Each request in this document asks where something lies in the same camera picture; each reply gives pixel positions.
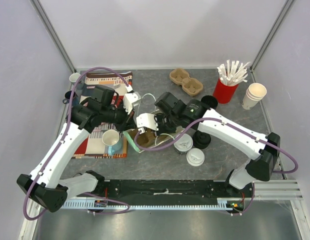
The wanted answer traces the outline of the green patterned paper bag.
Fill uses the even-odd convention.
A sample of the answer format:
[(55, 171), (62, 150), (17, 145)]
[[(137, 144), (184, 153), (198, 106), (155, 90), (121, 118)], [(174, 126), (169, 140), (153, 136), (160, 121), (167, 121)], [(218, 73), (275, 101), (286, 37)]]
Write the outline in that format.
[(130, 126), (122, 134), (132, 148), (141, 153), (142, 148), (152, 149), (168, 140), (174, 140), (182, 131), (180, 126), (171, 126), (167, 123), (168, 114), (158, 107), (150, 113), (138, 113), (142, 97), (138, 92), (126, 93), (123, 97), (123, 107), (132, 120)]

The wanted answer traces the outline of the white plastic cup lid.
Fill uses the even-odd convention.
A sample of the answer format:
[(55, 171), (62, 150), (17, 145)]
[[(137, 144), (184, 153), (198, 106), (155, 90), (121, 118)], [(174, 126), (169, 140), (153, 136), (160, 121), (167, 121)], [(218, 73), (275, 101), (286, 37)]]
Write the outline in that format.
[(192, 148), (193, 147), (193, 139), (189, 134), (185, 133), (173, 145), (177, 149)]

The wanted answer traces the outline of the brown pulp carrier stack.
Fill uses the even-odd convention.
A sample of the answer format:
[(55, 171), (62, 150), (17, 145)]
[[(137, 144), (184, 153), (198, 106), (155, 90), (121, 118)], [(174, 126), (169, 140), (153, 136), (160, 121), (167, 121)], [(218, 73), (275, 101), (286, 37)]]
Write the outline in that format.
[(198, 95), (203, 89), (203, 84), (196, 78), (190, 77), (190, 74), (183, 68), (176, 68), (169, 73), (169, 79), (189, 96)]

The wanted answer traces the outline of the brown pulp cup carrier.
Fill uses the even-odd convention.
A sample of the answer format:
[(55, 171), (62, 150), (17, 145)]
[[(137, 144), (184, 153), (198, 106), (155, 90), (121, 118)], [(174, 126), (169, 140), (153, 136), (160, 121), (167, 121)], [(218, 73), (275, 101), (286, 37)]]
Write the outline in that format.
[[(132, 146), (135, 145), (134, 138), (135, 138), (137, 132), (138, 132), (138, 129), (134, 129), (128, 133), (130, 138), (131, 138), (131, 145)], [(146, 130), (146, 132), (141, 133), (138, 136), (137, 143), (144, 148), (149, 148), (149, 147), (154, 145), (155, 138), (156, 138), (155, 134), (151, 130), (148, 129), (148, 130)]]

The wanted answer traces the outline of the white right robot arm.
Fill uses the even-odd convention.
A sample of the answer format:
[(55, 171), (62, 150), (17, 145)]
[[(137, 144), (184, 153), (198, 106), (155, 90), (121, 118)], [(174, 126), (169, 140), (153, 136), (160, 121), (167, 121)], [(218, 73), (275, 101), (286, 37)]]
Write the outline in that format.
[(184, 103), (170, 92), (163, 93), (154, 105), (161, 111), (155, 116), (158, 134), (172, 133), (177, 127), (194, 129), (219, 138), (248, 157), (248, 161), (228, 175), (224, 184), (228, 196), (237, 196), (255, 180), (270, 180), (279, 157), (277, 148), (281, 138), (278, 134), (254, 132), (223, 117), (205, 102), (192, 99)]

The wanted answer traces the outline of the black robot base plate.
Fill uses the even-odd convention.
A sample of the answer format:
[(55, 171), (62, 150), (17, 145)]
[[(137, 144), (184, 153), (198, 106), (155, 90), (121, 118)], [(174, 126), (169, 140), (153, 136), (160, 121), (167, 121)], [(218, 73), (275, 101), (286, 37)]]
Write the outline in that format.
[(137, 180), (112, 179), (105, 181), (94, 195), (127, 204), (213, 204), (218, 198), (246, 199), (252, 196), (253, 185), (243, 189), (226, 186), (214, 180)]

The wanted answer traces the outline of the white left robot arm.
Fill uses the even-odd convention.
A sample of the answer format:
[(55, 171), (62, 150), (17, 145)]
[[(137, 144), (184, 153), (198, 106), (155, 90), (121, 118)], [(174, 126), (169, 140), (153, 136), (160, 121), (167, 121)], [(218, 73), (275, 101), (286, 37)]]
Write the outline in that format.
[(113, 124), (118, 131), (136, 125), (133, 104), (139, 97), (131, 86), (127, 90), (118, 107), (112, 104), (115, 90), (102, 85), (96, 86), (83, 104), (71, 107), (61, 133), (43, 160), (30, 174), (17, 178), (27, 200), (54, 213), (72, 197), (84, 193), (99, 197), (104, 193), (105, 178), (92, 170), (68, 179), (61, 179), (61, 175), (78, 147), (100, 124)]

